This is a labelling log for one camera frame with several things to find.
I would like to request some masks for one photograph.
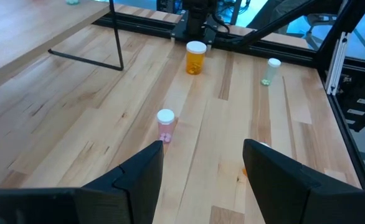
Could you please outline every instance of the white bottle cap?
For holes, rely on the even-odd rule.
[[[161,109],[156,115],[158,122],[161,124],[171,124],[174,121],[174,113],[169,109]]]
[[[187,51],[192,54],[203,54],[206,52],[206,44],[200,41],[191,41],[187,44]]]
[[[268,65],[274,68],[278,68],[279,66],[281,66],[281,61],[276,58],[270,58],[268,60]]]

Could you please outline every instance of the pink pill bottle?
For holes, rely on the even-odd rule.
[[[169,143],[174,128],[174,113],[169,109],[162,109],[156,115],[158,119],[159,140]]]

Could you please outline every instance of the black metal frame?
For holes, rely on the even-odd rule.
[[[234,34],[226,35],[219,32],[216,34],[212,47],[223,50],[230,50],[242,54],[254,55],[256,57],[278,57],[283,62],[315,68],[317,69],[321,79],[325,82],[325,71],[329,67],[335,43],[342,32],[352,32],[353,29],[356,27],[357,23],[365,14],[365,1],[349,0],[345,8],[341,11],[339,17],[337,18],[335,25],[328,33],[325,41],[317,52],[314,50],[261,40],[262,37],[265,37],[269,33],[273,32],[275,29],[278,29],[279,27],[284,26],[290,21],[296,19],[297,17],[300,17],[300,14],[306,13],[307,10],[315,6],[317,2],[325,1],[326,0],[309,1],[302,7],[291,12],[291,14],[285,15],[279,20],[269,24],[264,29],[255,32],[255,35],[252,34],[252,36],[250,38],[246,38],[244,42],[244,44],[250,45],[242,45],[242,43],[232,44],[232,41],[229,40],[242,40],[242,36]],[[172,30],[176,26],[175,23],[171,22],[132,16],[118,12],[116,13],[116,15],[118,17],[119,29],[167,39],[172,37]],[[111,15],[102,17],[94,24],[106,27],[113,27]],[[355,58],[347,58],[343,66],[343,73],[348,75],[365,75],[365,61]],[[364,162],[361,159],[360,153],[356,147],[353,137],[351,136],[348,125],[345,122],[345,118],[341,112],[336,97],[328,96],[328,99],[338,122],[338,126],[340,128],[344,142],[353,162],[353,166],[356,170],[360,184],[362,188],[365,189]]]
[[[125,66],[123,64],[123,57],[121,55],[120,39],[119,39],[119,33],[118,33],[118,24],[116,23],[116,12],[115,12],[115,5],[113,3],[113,0],[110,0],[109,8],[110,8],[110,15],[111,15],[110,18],[111,18],[111,21],[112,21],[113,31],[115,32],[116,46],[117,46],[117,49],[118,49],[120,66],[110,65],[110,64],[107,64],[107,63],[98,62],[98,61],[90,60],[90,59],[87,59],[87,58],[73,56],[73,55],[70,55],[70,54],[65,54],[65,53],[62,53],[62,52],[54,51],[52,49],[49,49],[48,53],[59,56],[59,57],[64,57],[64,58],[69,58],[69,59],[72,59],[72,60],[76,60],[76,61],[79,61],[79,62],[90,63],[92,65],[97,65],[97,66],[101,66],[101,67],[105,67],[105,68],[110,68],[110,69],[122,71]]]

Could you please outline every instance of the orange pill bottle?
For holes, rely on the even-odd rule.
[[[187,44],[187,67],[186,71],[191,75],[198,75],[202,72],[205,60],[206,44],[200,41],[191,41]]]

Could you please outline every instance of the wooden table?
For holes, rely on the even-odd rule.
[[[120,41],[122,72],[45,53],[0,86],[0,187],[82,186],[153,142],[161,108],[178,123],[154,223],[264,223],[242,172],[245,138],[359,187],[316,70],[283,63],[265,87],[264,58],[212,49],[192,76],[182,44]],[[54,50],[112,62],[115,45],[112,29],[88,26]]]
[[[109,12],[109,4],[81,0],[0,0],[0,84],[20,66]]]

